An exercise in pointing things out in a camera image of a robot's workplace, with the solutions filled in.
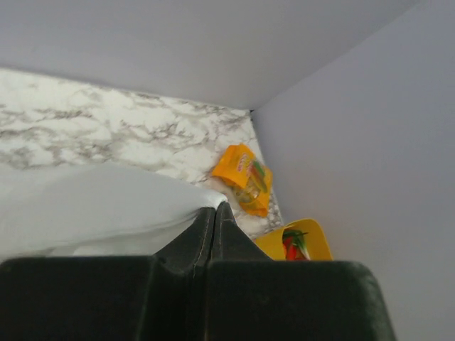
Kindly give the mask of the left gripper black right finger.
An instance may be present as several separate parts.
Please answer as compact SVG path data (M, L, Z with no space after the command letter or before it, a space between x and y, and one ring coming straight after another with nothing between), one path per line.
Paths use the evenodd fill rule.
M380 286L363 264L274 261L216 212L205 280L207 340L394 340Z

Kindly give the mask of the white t-shirt with flower print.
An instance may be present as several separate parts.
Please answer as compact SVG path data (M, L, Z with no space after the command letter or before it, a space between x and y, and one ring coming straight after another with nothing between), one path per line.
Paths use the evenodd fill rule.
M226 197L138 168L103 163L1 168L1 258L154 254Z

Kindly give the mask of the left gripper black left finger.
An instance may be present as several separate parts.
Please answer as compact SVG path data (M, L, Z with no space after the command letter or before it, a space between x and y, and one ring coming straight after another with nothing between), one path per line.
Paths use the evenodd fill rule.
M23 257L1 264L2 340L152 340L186 335L215 210L155 254Z

